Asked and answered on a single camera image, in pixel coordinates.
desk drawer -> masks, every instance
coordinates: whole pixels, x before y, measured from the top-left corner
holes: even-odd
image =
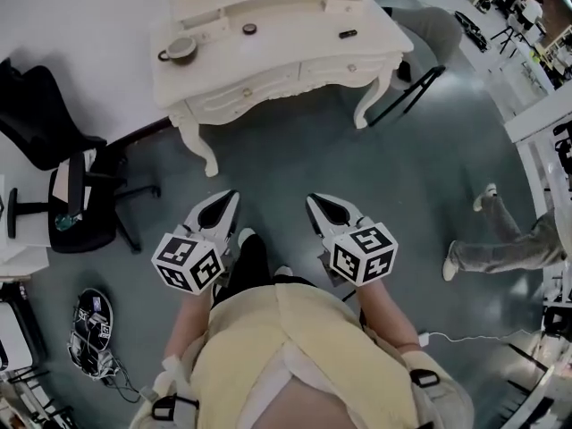
[[[299,63],[284,65],[216,91],[188,98],[187,104],[199,122],[227,123],[269,96],[287,90],[289,84],[298,80],[298,74]]]
[[[386,62],[384,55],[337,55],[305,61],[300,67],[300,80],[338,82],[352,77],[375,77]]]

cup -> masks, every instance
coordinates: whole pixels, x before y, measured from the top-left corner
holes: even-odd
[[[166,49],[157,55],[161,62],[173,62],[188,65],[197,57],[197,42],[192,37],[175,39]]]

yellow vest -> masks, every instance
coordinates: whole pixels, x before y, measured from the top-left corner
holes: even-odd
[[[198,429],[236,427],[248,394],[286,341],[324,373],[370,429],[417,429],[408,370],[364,334],[339,299],[301,284],[247,290],[211,312],[190,377]]]

white cube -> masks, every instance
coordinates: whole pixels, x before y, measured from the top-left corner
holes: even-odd
[[[214,243],[166,233],[151,262],[167,286],[200,294],[224,271]]]
[[[398,243],[382,223],[333,238],[330,267],[349,282],[363,286],[393,268]]]

gray pants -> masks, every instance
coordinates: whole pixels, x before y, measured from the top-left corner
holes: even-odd
[[[483,212],[500,245],[455,241],[449,258],[461,270],[497,273],[524,268],[534,270],[566,258],[554,222],[554,210],[543,214],[523,235],[500,196],[483,197]]]

